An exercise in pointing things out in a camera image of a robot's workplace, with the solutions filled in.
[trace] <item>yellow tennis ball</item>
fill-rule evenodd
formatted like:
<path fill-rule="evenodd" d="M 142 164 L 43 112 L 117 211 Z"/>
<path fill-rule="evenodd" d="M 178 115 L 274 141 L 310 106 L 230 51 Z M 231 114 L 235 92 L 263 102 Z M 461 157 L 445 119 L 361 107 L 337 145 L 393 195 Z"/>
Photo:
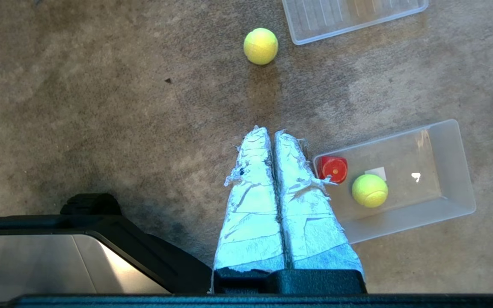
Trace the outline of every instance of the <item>yellow tennis ball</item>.
<path fill-rule="evenodd" d="M 353 198 L 360 205 L 376 208 L 387 199 L 387 184 L 374 174 L 364 174 L 356 178 L 351 189 Z"/>
<path fill-rule="evenodd" d="M 245 37 L 243 49 L 250 62 L 265 65 L 277 55 L 279 42 L 273 32 L 268 29 L 258 28 L 252 30 Z"/>

